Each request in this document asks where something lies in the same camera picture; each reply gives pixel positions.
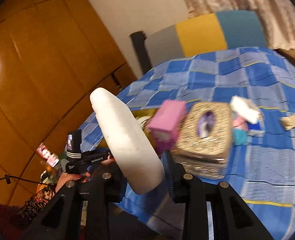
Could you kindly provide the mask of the person's left hand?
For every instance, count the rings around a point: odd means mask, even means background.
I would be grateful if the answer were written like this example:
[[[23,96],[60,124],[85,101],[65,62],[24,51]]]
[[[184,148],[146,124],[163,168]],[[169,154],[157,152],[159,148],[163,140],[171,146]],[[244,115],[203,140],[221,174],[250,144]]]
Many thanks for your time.
[[[107,160],[104,160],[100,163],[101,166],[109,166],[111,164],[115,163],[115,159],[112,155],[108,156]],[[88,178],[91,177],[91,173],[88,171],[84,174],[68,174],[68,173],[62,173],[60,178],[57,181],[55,192],[58,193],[58,191],[63,187],[67,182],[69,181],[79,181],[82,180],[83,182],[87,182]]]

